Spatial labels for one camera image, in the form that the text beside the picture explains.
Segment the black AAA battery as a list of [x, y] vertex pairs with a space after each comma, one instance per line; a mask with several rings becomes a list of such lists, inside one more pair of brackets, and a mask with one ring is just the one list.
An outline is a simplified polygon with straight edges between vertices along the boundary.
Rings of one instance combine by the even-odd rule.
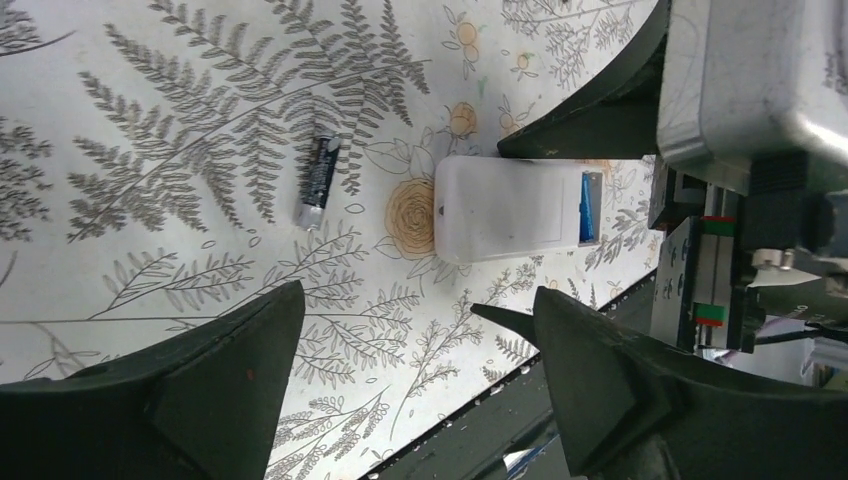
[[315, 138], [315, 150], [307, 177], [299, 194], [297, 225], [307, 231], [319, 230], [329, 198], [342, 139], [336, 132]]

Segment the blue AAA battery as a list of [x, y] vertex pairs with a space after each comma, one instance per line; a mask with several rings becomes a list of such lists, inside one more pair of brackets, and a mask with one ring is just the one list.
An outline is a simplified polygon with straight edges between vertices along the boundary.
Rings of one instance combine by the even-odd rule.
[[595, 239], [593, 212], [592, 212], [592, 196], [591, 196], [591, 175], [583, 173], [581, 177], [581, 199], [580, 199], [580, 243], [591, 243]]

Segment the black mounting base rail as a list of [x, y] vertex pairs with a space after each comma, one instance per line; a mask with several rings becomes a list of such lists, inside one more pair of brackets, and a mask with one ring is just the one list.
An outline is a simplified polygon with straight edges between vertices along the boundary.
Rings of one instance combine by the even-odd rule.
[[593, 475], [650, 425], [650, 387], [624, 353], [625, 339], [662, 336], [686, 309], [685, 277], [665, 267], [600, 309], [547, 287], [527, 314], [478, 306], [536, 354], [369, 477], [515, 479], [547, 451], [557, 454], [554, 478]]

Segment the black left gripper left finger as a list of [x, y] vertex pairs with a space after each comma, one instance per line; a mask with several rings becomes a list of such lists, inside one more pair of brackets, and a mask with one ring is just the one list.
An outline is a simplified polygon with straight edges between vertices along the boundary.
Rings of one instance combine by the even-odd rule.
[[63, 380], [1, 388], [5, 479], [260, 479], [305, 317], [300, 282]]

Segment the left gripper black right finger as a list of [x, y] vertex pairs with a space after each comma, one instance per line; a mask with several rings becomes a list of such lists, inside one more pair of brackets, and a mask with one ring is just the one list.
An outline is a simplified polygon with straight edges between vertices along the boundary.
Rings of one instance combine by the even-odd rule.
[[843, 479], [847, 396], [730, 369], [541, 287], [472, 312], [541, 355], [570, 472], [590, 479]]

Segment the floral patterned table mat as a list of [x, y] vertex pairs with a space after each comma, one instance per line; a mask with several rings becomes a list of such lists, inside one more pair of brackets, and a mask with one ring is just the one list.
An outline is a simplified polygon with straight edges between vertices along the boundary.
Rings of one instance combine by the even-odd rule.
[[[492, 156], [619, 53], [649, 1], [5, 1], [1, 379], [60, 379], [298, 280], [266, 475], [356, 479], [535, 353], [470, 312], [594, 307], [656, 263], [652, 160], [600, 160], [585, 250], [454, 266], [437, 163]], [[342, 139], [319, 230], [315, 138]]]

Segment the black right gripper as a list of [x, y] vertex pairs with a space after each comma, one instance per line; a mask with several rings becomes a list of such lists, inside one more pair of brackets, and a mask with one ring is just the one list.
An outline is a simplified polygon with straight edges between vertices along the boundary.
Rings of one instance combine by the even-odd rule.
[[[557, 107], [497, 143], [503, 158], [640, 159], [657, 122], [672, 3], [659, 1], [624, 49]], [[740, 197], [654, 162], [649, 225], [663, 232], [650, 334], [681, 350], [750, 353], [762, 310], [739, 247]]]

